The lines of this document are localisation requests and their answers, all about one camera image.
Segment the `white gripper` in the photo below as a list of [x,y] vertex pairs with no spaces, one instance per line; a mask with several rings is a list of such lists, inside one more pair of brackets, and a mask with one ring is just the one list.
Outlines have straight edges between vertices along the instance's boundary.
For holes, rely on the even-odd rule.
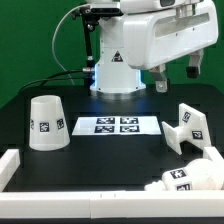
[[156,90],[165,93],[168,90],[165,63],[189,54],[187,77],[195,79],[200,75],[203,48],[218,38],[214,2],[198,3],[191,16],[179,17],[175,8],[127,15],[123,37],[128,65],[133,69],[150,69]]

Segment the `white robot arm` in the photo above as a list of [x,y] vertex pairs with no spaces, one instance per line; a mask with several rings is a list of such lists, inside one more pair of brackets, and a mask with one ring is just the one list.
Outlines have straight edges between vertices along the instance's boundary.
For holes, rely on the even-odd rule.
[[86,0],[91,25],[100,26],[100,59],[92,94],[125,99],[146,89],[148,70],[156,90],[168,90],[166,64],[188,55],[187,76],[200,74],[203,50],[218,38],[212,0]]

